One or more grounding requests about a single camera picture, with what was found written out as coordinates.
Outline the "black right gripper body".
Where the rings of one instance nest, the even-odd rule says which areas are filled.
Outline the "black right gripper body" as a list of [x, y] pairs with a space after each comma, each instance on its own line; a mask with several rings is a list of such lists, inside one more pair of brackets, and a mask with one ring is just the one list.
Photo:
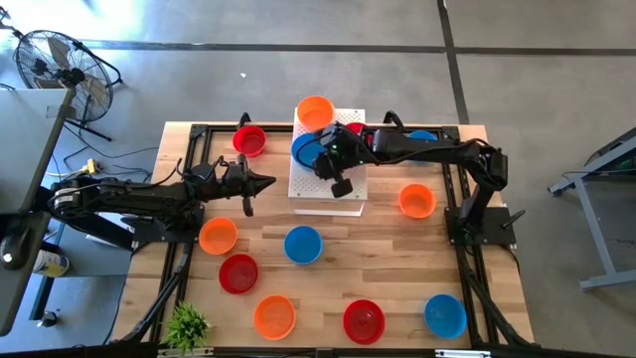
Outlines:
[[335, 138], [334, 146], [333, 161], [340, 171], [373, 162], [369, 146], [358, 134], [339, 132]]

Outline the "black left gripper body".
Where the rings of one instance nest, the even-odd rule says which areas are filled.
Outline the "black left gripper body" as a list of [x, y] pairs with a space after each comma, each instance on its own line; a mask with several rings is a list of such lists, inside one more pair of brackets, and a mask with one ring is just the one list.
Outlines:
[[206, 180], [206, 199], [216, 200], [240, 195], [240, 167], [229, 165], [221, 178], [214, 173]]

